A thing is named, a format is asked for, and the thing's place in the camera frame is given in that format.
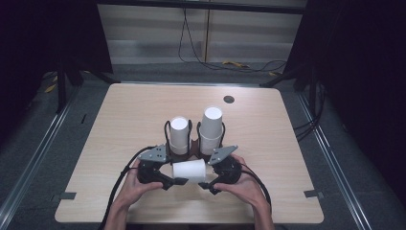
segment hand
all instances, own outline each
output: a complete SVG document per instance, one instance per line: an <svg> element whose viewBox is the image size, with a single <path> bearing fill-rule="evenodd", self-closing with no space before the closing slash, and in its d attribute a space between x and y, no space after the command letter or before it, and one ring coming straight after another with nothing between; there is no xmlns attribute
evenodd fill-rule
<svg viewBox="0 0 406 230"><path fill-rule="evenodd" d="M140 160L137 159L132 168L138 168L139 164ZM131 169L128 171L124 185L114 202L119 202L124 207L129 208L129 206L137 202L144 193L162 188L163 184L161 182L151 182L147 184L141 183L138 180L137 174L137 169Z"/></svg>
<svg viewBox="0 0 406 230"><path fill-rule="evenodd" d="M242 157L235 154L231 155L238 163L242 164L242 169L244 171L250 171L245 167L246 164ZM220 191L229 192L243 202L251 205L258 205L267 202L257 181L251 175L246 173L241 174L241 177L236 184L216 183L214 184L214 188Z"/></svg>

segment table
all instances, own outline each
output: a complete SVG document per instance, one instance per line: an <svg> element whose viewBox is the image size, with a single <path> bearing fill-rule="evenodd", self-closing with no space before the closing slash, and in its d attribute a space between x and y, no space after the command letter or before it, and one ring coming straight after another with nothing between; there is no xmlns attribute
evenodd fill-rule
<svg viewBox="0 0 406 230"><path fill-rule="evenodd" d="M225 96L235 101L226 103ZM223 146L238 145L242 156L259 176L272 197L276 223L319 223L324 215L305 161L276 89L113 84L101 105L66 192L73 200L61 200L59 222L100 222L111 189L131 157L146 146L165 143L165 122L184 116L195 127L210 105L223 111L227 128ZM171 176L171 166L162 173ZM207 166L208 181L216 175ZM131 206L128 222L137 223L250 223L251 207L228 193L212 195L197 184L173 186L145 194Z"/></svg>

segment wooden table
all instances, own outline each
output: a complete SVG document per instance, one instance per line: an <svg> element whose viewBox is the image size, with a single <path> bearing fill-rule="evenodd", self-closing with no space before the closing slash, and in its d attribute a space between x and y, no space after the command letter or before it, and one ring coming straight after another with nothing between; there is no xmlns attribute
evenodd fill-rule
<svg viewBox="0 0 406 230"><path fill-rule="evenodd" d="M234 97L225 103L225 96ZM195 127L204 109L223 111L227 132L223 146L238 145L236 154L266 185L272 197L276 223L319 223L324 215L313 190L305 161L276 89L113 84L89 134L66 192L74 200L61 200L59 222L100 222L111 189L125 164L138 150L165 143L164 124L175 116ZM170 165L162 173L171 176ZM207 167L208 181L216 177ZM131 206L128 222L138 223L250 223L251 207L228 193L212 195L197 184L173 186L145 194Z"/></svg>

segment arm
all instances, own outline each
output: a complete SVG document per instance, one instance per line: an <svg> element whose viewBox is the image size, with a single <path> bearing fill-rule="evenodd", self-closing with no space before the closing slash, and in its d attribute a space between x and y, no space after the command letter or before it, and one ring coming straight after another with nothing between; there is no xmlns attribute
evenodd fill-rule
<svg viewBox="0 0 406 230"><path fill-rule="evenodd" d="M140 161L137 159L132 168L137 168L139 164ZM128 171L122 189L111 204L104 230L124 230L131 204L137 202L144 193L162 188L161 182L142 184L137 178L137 173L136 169Z"/></svg>
<svg viewBox="0 0 406 230"><path fill-rule="evenodd" d="M232 154L232 156L240 164L246 165L242 157ZM248 174L243 173L236 184L214 184L214 188L229 192L243 202L248 203L252 206L255 219L255 229L256 230L274 230L274 222L272 220L271 207L266 201L265 196L260 189L257 181Z"/></svg>

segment black backdrop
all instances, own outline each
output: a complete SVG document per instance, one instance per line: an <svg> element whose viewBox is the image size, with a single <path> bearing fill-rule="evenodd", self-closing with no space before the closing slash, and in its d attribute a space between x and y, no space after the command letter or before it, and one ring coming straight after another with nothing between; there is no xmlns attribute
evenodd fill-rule
<svg viewBox="0 0 406 230"><path fill-rule="evenodd" d="M0 3L0 141L23 115L42 76L75 58L112 72L95 0Z"/></svg>
<svg viewBox="0 0 406 230"><path fill-rule="evenodd" d="M286 70L303 62L315 67L348 131L406 206L406 3L309 0L307 6L332 11L303 17ZM297 85L311 73L295 76Z"/></svg>

